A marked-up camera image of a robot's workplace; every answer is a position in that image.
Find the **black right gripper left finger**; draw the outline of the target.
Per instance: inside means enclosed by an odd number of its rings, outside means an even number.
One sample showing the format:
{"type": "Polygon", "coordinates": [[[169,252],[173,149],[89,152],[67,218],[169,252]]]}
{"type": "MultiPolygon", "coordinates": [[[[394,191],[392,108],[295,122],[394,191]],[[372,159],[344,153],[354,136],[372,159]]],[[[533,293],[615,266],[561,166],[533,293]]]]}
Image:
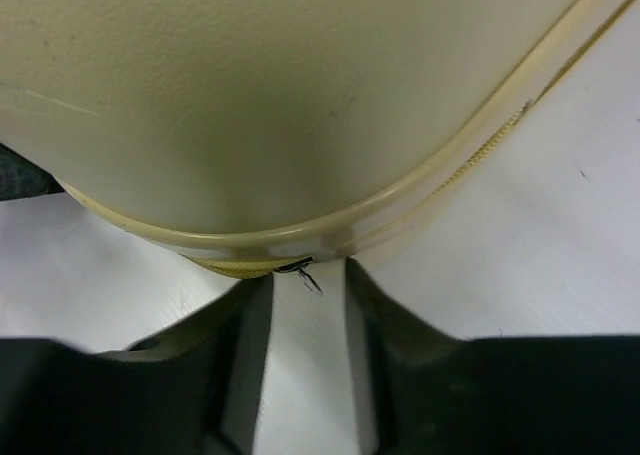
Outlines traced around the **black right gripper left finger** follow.
{"type": "Polygon", "coordinates": [[[5,454],[249,454],[274,281],[243,280],[132,346],[1,342],[5,454]]]}

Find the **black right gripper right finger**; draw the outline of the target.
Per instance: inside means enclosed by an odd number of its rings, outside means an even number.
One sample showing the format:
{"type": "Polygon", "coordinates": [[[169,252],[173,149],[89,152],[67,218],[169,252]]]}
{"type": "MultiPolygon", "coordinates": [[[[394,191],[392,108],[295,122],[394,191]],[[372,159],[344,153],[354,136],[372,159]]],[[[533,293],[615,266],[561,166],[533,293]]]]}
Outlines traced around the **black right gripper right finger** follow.
{"type": "Polygon", "coordinates": [[[635,454],[635,335],[454,338],[344,265],[363,454],[635,454]]]}

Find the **pale yellow hard-shell suitcase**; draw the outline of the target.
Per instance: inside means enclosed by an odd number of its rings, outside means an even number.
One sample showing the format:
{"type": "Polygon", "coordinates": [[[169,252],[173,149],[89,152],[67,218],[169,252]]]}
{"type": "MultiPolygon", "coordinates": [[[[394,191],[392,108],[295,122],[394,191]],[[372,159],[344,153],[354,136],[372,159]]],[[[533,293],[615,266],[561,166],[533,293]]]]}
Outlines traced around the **pale yellow hard-shell suitcase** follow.
{"type": "Polygon", "coordinates": [[[236,278],[427,218],[636,0],[1,0],[1,144],[236,278]]]}

